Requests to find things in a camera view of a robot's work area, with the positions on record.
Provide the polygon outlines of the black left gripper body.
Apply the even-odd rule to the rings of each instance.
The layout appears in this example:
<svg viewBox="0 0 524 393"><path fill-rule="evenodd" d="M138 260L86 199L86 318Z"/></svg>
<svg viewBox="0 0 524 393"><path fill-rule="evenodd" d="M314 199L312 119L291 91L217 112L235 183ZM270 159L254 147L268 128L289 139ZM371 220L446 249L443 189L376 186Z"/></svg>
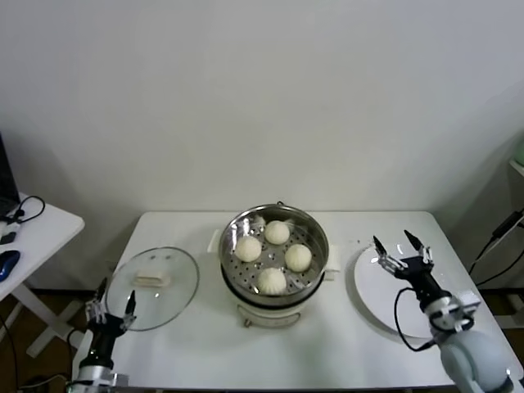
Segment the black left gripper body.
<svg viewBox="0 0 524 393"><path fill-rule="evenodd" d="M112 351L118 337L124 335L124 320L111 314L105 314L105 319L98 322L92 319L88 329L93 333L93 339L88 350L89 364L112 364Z"/></svg>

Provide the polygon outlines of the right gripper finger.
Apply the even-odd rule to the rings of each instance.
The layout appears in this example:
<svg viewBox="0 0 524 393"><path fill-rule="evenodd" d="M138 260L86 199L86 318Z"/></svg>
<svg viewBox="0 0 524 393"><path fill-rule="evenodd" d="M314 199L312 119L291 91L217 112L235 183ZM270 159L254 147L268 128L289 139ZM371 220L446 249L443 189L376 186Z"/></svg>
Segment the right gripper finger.
<svg viewBox="0 0 524 393"><path fill-rule="evenodd" d="M376 236L373 236L373 244L377 252L378 264L395 278L402 278L404 262L390 255Z"/></svg>
<svg viewBox="0 0 524 393"><path fill-rule="evenodd" d="M424 246L422 241L408 230L404 230L404 234L418 254L416 256L404 258L403 262L410 270L432 270L431 248L429 246Z"/></svg>

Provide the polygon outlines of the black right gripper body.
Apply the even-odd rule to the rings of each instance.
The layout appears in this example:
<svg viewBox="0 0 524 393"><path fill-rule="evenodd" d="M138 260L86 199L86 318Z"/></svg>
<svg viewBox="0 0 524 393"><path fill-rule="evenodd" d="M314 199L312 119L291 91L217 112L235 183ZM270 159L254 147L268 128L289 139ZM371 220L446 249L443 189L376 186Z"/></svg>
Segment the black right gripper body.
<svg viewBox="0 0 524 393"><path fill-rule="evenodd" d="M429 304L446 297L451 297L451 293L440 287L433 278L431 271L432 264L425 264L421 256L413 256L401 260L407 264L398 273L398 279L407 281L416 293L416 297L421 307L428 307Z"/></svg>

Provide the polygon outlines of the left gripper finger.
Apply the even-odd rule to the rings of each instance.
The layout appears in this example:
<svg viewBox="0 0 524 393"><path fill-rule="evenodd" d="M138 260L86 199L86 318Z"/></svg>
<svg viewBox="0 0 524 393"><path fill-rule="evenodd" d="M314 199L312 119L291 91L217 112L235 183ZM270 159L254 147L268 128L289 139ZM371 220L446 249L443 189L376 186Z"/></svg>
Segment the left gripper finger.
<svg viewBox="0 0 524 393"><path fill-rule="evenodd" d="M88 323L105 323L106 322L106 308L102 302L106 291L107 278L104 278L94 297L85 304L85 315Z"/></svg>
<svg viewBox="0 0 524 393"><path fill-rule="evenodd" d="M136 308L136 296L135 296L135 290L132 290L128 300L127 304L125 306L124 311L124 317L122 318L122 323L120 325L120 328L123 331L127 331L130 326L134 323L136 316L134 315L134 310Z"/></svg>

